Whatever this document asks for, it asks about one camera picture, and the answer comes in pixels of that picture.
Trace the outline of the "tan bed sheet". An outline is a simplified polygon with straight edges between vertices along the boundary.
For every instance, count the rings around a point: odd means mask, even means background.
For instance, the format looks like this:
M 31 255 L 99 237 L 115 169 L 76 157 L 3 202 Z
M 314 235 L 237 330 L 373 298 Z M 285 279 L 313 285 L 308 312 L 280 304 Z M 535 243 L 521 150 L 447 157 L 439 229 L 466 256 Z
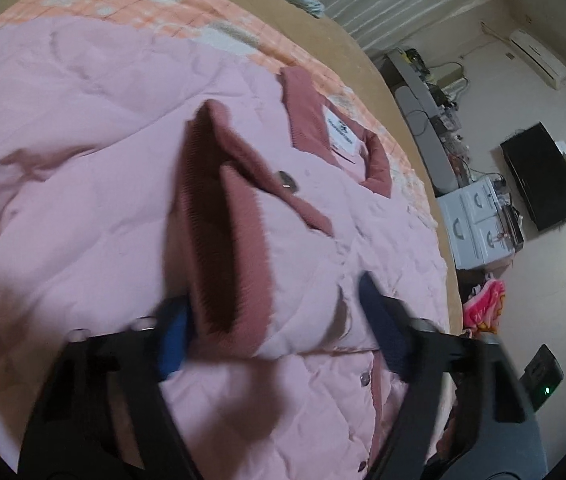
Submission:
M 154 12 L 163 35 L 191 39 L 272 74 L 297 66 L 338 110 L 378 134 L 394 185 L 434 224 L 441 255 L 452 259 L 425 166 L 378 69 L 330 18 L 312 18 L 284 0 L 164 0 Z

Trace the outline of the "white drawer cabinet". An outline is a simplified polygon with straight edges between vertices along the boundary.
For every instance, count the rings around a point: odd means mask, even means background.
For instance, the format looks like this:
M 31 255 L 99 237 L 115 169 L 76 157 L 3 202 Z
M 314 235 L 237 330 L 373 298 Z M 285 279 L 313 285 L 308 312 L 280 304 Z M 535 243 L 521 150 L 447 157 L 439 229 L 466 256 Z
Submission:
M 492 180 L 483 177 L 437 198 L 458 271 L 494 271 L 514 259 L 515 235 Z

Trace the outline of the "grey bench cushions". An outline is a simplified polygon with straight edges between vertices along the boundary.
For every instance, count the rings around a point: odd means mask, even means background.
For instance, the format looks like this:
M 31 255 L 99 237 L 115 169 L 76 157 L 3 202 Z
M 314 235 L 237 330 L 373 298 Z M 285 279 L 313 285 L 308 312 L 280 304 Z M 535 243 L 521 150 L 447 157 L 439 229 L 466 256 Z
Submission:
M 380 73 L 411 131 L 435 194 L 457 190 L 458 178 L 439 137 L 443 133 L 440 109 L 428 85 L 400 50 L 385 55 Z

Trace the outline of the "pink quilted jacket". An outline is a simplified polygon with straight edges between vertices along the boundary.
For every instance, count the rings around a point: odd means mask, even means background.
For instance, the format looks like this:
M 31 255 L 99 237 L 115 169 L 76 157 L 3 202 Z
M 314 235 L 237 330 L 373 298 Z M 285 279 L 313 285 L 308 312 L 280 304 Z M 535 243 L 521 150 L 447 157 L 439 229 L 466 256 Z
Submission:
M 371 281 L 449 326 L 437 226 L 302 67 L 0 28 L 0 455 L 28 479 L 362 479 L 403 401 Z

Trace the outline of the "cluttered grey side table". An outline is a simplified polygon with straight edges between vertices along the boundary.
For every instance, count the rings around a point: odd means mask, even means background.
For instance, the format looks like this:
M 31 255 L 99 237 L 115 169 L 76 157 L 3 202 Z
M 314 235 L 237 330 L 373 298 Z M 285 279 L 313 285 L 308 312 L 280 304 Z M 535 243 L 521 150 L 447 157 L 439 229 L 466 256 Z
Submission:
M 445 62 L 429 68 L 415 49 L 394 49 L 389 61 L 394 64 L 401 81 L 394 94 L 402 91 L 416 102 L 438 133 L 461 129 L 458 117 L 458 98 L 469 86 L 465 68 L 459 62 Z

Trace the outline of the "pink red bag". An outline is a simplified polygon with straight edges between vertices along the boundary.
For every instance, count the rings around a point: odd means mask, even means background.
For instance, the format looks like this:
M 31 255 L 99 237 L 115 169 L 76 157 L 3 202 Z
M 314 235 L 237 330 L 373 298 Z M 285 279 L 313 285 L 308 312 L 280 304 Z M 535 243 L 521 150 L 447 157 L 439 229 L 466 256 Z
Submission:
M 463 304 L 463 327 L 474 335 L 496 334 L 505 304 L 504 281 L 492 278 L 480 286 Z

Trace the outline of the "orange white checkered blanket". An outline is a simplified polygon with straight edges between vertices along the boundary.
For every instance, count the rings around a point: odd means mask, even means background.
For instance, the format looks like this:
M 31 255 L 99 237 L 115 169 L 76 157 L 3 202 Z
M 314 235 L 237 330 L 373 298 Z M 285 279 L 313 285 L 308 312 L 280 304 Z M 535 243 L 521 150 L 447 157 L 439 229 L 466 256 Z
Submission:
M 278 122 L 278 71 L 298 65 L 336 112 L 375 132 L 388 157 L 390 226 L 411 250 L 380 255 L 388 292 L 416 313 L 447 311 L 446 264 L 424 185 L 392 136 L 330 63 L 369 70 L 332 24 L 255 0 L 20 0 L 0 15 L 0 318 L 145 312 L 164 291 L 164 243 L 186 122 L 202 101 L 240 128 Z

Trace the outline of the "black flat television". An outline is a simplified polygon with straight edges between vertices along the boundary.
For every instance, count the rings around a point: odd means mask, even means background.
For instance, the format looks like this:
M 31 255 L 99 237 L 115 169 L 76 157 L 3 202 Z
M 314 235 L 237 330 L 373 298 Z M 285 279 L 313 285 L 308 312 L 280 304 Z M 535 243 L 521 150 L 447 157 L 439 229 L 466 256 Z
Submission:
M 566 222 L 566 160 L 545 126 L 515 133 L 500 148 L 537 230 Z

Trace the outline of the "black device green light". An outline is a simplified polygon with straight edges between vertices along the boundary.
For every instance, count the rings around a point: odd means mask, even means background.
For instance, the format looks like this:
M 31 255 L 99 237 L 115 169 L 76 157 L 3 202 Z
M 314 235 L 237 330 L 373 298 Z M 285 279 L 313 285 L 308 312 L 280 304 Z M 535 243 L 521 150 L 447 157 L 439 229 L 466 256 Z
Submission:
M 563 378 L 564 373 L 554 353 L 546 344 L 541 344 L 519 379 L 528 394 L 533 411 L 540 410 Z

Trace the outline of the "white air conditioner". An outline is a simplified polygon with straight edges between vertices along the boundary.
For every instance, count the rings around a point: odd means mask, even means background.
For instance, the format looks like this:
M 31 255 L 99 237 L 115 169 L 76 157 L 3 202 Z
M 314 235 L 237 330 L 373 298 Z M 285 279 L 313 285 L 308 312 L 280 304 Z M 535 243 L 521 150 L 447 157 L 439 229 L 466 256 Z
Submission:
M 542 42 L 518 28 L 508 37 L 513 49 L 554 90 L 566 86 L 566 65 Z

